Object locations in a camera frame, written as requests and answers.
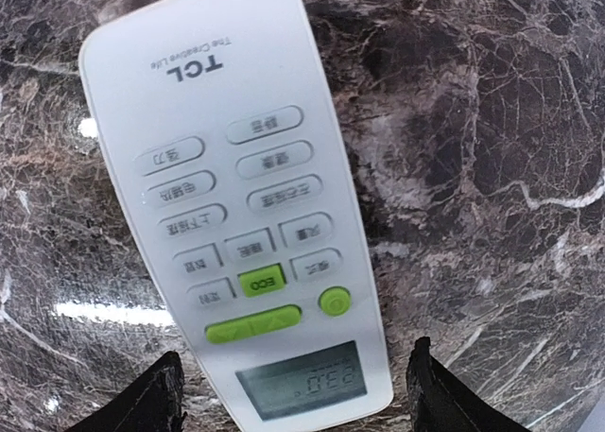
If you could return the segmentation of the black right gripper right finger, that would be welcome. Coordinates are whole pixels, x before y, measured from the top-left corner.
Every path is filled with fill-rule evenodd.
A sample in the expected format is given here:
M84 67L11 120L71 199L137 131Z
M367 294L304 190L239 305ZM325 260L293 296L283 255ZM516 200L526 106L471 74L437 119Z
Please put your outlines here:
M489 406L430 353L431 340L414 343L406 390L414 431L523 432L525 428Z

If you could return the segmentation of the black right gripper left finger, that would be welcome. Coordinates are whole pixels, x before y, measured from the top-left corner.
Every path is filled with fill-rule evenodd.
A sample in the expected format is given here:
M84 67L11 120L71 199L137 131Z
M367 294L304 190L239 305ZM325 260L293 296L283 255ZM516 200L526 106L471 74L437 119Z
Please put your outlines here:
M181 432L184 374L174 351L163 354L108 404L68 432Z

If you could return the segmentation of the white TCL remote control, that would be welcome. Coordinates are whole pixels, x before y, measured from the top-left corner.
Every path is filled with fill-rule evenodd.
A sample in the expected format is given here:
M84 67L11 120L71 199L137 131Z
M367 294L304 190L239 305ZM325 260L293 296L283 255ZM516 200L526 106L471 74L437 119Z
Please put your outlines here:
M162 0L79 72L147 270L244 431L393 398L368 244L303 0Z

